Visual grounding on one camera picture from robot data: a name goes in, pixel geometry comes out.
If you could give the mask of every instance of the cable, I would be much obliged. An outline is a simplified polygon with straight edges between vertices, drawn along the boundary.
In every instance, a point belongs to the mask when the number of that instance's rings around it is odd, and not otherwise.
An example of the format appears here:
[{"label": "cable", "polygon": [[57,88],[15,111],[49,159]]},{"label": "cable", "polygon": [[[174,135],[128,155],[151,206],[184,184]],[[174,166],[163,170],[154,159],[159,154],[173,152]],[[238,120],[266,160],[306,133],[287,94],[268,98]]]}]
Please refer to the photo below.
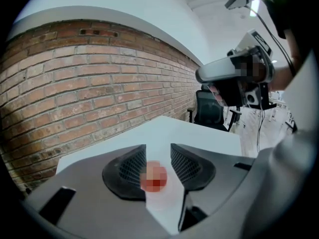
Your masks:
[{"label": "cable", "polygon": [[273,39],[273,41],[277,44],[278,48],[280,49],[280,51],[282,52],[282,54],[284,55],[288,65],[289,65],[289,68],[290,68],[290,71],[291,71],[291,74],[292,76],[294,77],[296,75],[296,71],[295,71],[295,68],[294,68],[294,65],[289,57],[289,55],[287,54],[286,50],[283,48],[283,46],[281,45],[281,43],[276,39],[276,37],[272,34],[272,32],[269,30],[268,26],[266,25],[266,23],[264,22],[264,20],[259,16],[259,14],[253,10],[252,8],[250,8],[248,5],[245,5],[244,6],[245,8],[251,10],[252,12],[254,12],[256,14],[256,16],[260,19],[261,23],[264,25],[264,27],[266,28],[266,30],[268,31],[268,33],[270,34],[271,38]]}]

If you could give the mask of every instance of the person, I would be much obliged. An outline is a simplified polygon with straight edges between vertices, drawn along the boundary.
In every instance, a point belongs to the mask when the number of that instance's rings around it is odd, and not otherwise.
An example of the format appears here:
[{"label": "person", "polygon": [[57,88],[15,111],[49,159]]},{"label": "person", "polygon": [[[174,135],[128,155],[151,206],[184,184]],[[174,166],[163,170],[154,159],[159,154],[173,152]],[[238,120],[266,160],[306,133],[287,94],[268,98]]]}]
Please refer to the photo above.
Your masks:
[{"label": "person", "polygon": [[[292,64],[295,68],[296,73],[299,71],[302,60],[301,56],[298,50],[298,46],[295,40],[295,37],[290,29],[284,30],[284,34],[286,37],[286,40],[288,42],[288,46],[291,53],[291,60]],[[264,76],[262,74],[259,74],[260,78],[257,79],[257,81],[262,81]],[[285,90],[285,88],[289,85],[291,80],[293,79],[293,76],[291,74],[289,66],[285,66],[282,68],[275,68],[274,78],[273,80],[268,84],[268,90],[271,91],[282,91]],[[223,101],[223,97],[220,95],[216,87],[210,86],[209,88],[213,95],[215,96],[216,100],[222,105],[226,106],[225,102]]]}]

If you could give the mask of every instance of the office chair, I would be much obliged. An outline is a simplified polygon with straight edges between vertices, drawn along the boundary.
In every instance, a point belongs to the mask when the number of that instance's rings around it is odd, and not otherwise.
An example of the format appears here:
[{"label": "office chair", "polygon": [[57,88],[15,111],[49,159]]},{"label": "office chair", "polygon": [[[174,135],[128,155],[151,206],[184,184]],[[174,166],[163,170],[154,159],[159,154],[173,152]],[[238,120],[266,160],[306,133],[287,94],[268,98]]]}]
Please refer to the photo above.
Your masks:
[{"label": "office chair", "polygon": [[[239,111],[230,110],[232,117],[227,129],[224,126],[224,107],[219,105],[207,86],[201,86],[201,90],[196,92],[196,99],[197,113],[194,118],[194,124],[229,132],[235,119],[241,115]],[[189,112],[189,122],[192,123],[195,108],[188,108],[187,111]]]}]

